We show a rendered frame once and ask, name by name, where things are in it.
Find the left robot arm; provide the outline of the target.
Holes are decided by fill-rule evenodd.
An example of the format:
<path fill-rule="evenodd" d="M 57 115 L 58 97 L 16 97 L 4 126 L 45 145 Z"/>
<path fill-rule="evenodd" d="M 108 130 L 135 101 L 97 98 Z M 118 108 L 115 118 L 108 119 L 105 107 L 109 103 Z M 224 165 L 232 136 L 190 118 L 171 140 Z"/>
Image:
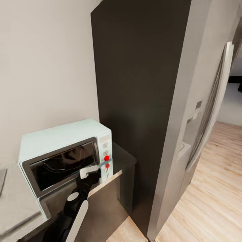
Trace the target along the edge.
<path fill-rule="evenodd" d="M 59 215 L 48 227 L 43 242 L 74 242 L 88 210 L 88 193 L 92 184 L 99 182 L 99 178 L 101 178 L 99 166 L 92 165 L 80 169 L 80 176 L 76 177 L 78 187 L 67 198 L 64 215 Z"/>

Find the microwave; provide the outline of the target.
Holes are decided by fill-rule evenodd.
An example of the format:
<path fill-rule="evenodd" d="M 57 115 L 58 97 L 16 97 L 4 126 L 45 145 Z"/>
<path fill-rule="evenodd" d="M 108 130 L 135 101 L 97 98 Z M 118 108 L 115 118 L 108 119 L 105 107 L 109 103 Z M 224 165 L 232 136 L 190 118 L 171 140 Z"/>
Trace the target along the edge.
<path fill-rule="evenodd" d="M 21 135 L 18 165 L 34 198 L 112 158 L 112 132 L 86 119 Z"/>

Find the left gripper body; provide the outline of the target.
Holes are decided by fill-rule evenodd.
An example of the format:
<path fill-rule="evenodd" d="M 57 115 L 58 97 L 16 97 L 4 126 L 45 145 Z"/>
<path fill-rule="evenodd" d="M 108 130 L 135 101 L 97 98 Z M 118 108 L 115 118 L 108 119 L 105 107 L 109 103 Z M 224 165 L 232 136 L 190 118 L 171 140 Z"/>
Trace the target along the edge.
<path fill-rule="evenodd" d="M 87 184 L 91 189 L 92 184 L 96 184 L 99 182 L 99 178 L 97 172 L 89 173 L 87 178 L 81 179 L 80 176 L 76 177 L 76 184 L 79 186 L 80 184 Z"/>

